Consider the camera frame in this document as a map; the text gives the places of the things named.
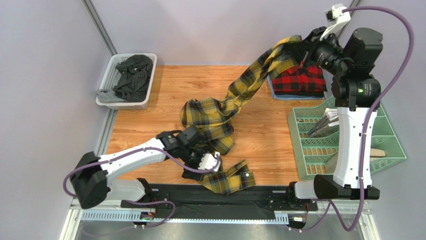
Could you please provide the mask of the yellow black plaid shirt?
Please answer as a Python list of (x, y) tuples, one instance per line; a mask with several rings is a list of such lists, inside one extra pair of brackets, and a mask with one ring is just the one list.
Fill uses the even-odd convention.
[[(203, 134), (201, 147), (211, 147), (221, 155), (226, 155), (235, 145), (233, 119), (241, 112), (261, 88), (267, 77), (297, 66), (285, 47), (301, 43), (299, 35), (286, 37), (259, 56), (247, 69), (232, 82), (224, 98), (207, 97), (202, 100), (188, 100), (180, 112), (183, 127), (196, 127)], [(243, 159), (227, 170), (210, 172), (199, 183), (215, 194), (228, 196), (256, 185), (254, 174)]]

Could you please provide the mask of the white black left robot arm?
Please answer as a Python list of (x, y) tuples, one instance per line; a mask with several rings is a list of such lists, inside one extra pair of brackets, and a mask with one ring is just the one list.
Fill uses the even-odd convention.
[(123, 180), (128, 172), (154, 163), (172, 160), (184, 169), (184, 177), (196, 181), (217, 173), (221, 154), (201, 146), (203, 134), (196, 127), (163, 131), (145, 143), (120, 152), (96, 155), (85, 153), (75, 169), (64, 179), (70, 182), (82, 209), (94, 208), (104, 201), (121, 201), (123, 207), (147, 205), (154, 201), (153, 191), (144, 178)]

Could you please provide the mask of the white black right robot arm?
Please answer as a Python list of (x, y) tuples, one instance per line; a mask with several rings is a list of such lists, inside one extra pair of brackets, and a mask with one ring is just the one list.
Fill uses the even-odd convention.
[(317, 66), (332, 74), (331, 91), (339, 120), (337, 163), (332, 175), (318, 174), (310, 181), (292, 182), (288, 191), (301, 200), (377, 200), (370, 151), (381, 85), (371, 71), (383, 44), (380, 32), (361, 27), (340, 46), (325, 27), (291, 43), (286, 50), (300, 67)]

